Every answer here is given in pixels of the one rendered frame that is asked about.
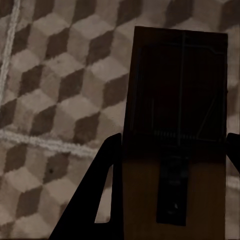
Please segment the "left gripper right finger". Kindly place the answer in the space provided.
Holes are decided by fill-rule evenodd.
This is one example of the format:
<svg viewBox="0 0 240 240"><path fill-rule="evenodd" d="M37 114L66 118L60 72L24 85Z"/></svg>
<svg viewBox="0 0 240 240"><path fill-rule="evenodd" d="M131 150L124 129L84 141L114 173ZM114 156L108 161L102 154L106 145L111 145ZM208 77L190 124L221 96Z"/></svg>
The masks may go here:
<svg viewBox="0 0 240 240"><path fill-rule="evenodd" d="M230 132L226 140L229 141L226 145L226 155L240 173L240 135Z"/></svg>

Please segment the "mousetrap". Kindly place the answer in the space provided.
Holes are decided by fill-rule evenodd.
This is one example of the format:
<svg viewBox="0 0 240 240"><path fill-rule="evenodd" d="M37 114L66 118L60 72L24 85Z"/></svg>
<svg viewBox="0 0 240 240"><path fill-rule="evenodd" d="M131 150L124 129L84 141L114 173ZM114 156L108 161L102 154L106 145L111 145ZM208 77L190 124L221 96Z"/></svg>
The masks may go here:
<svg viewBox="0 0 240 240"><path fill-rule="evenodd" d="M228 33L135 26L124 240L225 240Z"/></svg>

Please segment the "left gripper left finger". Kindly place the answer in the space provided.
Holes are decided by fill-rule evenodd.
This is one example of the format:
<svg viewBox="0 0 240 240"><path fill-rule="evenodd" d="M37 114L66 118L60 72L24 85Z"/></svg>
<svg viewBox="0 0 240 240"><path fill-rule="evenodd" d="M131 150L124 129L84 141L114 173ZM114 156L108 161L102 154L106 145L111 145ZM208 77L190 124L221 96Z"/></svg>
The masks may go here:
<svg viewBox="0 0 240 240"><path fill-rule="evenodd" d="M95 223L112 165L110 221ZM124 240L121 133L104 141L48 240Z"/></svg>

